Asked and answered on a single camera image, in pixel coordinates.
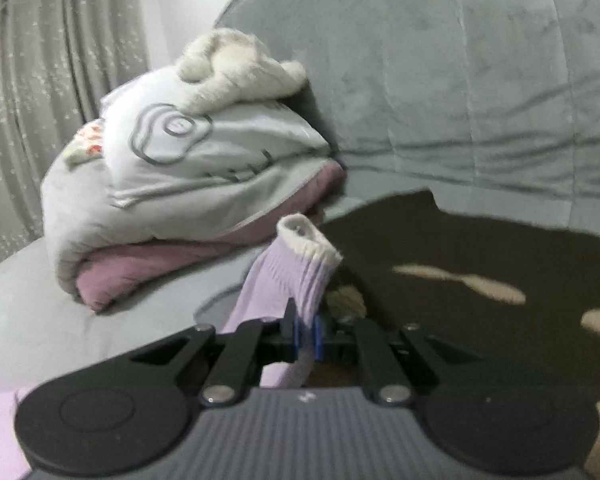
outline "metal screw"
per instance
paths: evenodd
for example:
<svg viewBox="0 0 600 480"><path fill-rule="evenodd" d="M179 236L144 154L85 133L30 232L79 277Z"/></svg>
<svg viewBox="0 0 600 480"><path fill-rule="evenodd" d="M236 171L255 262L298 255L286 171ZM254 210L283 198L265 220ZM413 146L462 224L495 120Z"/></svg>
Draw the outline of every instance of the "metal screw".
<svg viewBox="0 0 600 480"><path fill-rule="evenodd" d="M213 330L214 326L209 323L199 323L193 327L196 332L206 332L207 330Z"/></svg>
<svg viewBox="0 0 600 480"><path fill-rule="evenodd" d="M380 390L380 400L387 404L405 404L413 394L402 384L389 384Z"/></svg>
<svg viewBox="0 0 600 480"><path fill-rule="evenodd" d="M235 397L235 390L224 384L208 386L202 391L202 398L209 404L224 404Z"/></svg>

